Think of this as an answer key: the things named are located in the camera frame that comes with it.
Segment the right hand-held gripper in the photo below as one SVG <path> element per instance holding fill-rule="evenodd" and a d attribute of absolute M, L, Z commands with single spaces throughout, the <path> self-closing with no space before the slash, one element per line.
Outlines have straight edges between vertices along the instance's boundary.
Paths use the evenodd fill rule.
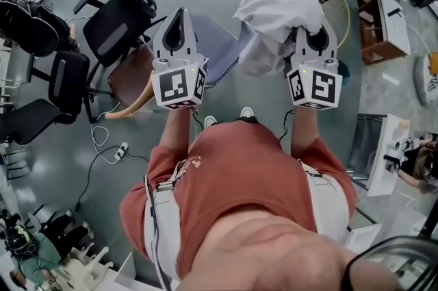
<path fill-rule="evenodd" d="M 321 30 L 320 56 L 311 57 L 310 33 L 304 27 L 296 30 L 295 54 L 286 59 L 286 74 L 293 105 L 314 110 L 338 106 L 343 77 L 338 73 L 337 36 L 329 23 Z"/>

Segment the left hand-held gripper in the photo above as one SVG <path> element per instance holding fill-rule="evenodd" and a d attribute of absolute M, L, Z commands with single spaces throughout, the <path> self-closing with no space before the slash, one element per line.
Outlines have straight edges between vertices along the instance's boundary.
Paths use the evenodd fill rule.
<path fill-rule="evenodd" d="M 198 52 L 187 8 L 177 8 L 164 19 L 153 47 L 151 82 L 157 105 L 168 110 L 200 105 L 207 79 L 206 59 Z"/>

